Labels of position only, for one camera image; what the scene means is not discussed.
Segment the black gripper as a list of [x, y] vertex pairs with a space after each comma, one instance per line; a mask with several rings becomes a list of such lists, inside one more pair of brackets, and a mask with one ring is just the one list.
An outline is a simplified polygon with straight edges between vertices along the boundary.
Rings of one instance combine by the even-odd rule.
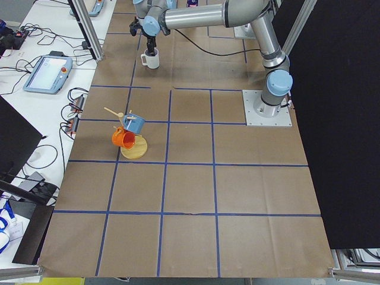
[[129, 31], [132, 36], [136, 36], [137, 31], [141, 30], [142, 35], [147, 38], [147, 50], [148, 50], [148, 56], [155, 56], [156, 55], [156, 37], [148, 35], [142, 25], [140, 24], [137, 16], [134, 17], [134, 21], [129, 25]]

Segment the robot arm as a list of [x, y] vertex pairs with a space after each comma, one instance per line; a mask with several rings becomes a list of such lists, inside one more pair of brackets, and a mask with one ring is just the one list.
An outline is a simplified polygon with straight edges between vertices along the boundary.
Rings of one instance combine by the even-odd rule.
[[253, 102], [253, 110], [259, 116], [273, 118], [287, 106], [284, 99], [292, 88], [293, 78], [289, 73], [289, 57], [277, 40], [268, 13], [270, 1], [224, 1], [201, 6], [188, 1], [185, 8], [178, 8], [177, 1], [133, 1], [133, 5], [136, 16], [129, 25], [130, 33], [134, 36], [140, 30], [147, 39], [147, 48], [141, 56], [143, 65], [151, 69], [158, 67], [151, 60], [158, 57], [159, 33], [167, 36], [173, 30], [223, 26], [241, 39], [242, 33], [250, 30], [266, 71], [265, 84]]

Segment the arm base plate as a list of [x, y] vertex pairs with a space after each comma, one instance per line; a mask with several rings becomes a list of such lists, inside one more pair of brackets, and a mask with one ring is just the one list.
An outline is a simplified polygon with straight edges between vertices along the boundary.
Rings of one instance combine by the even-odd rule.
[[250, 23], [233, 28], [235, 39], [256, 39]]
[[257, 127], [292, 127], [288, 107], [283, 99], [278, 106], [269, 106], [262, 101], [261, 90], [242, 90], [243, 104], [247, 126]]

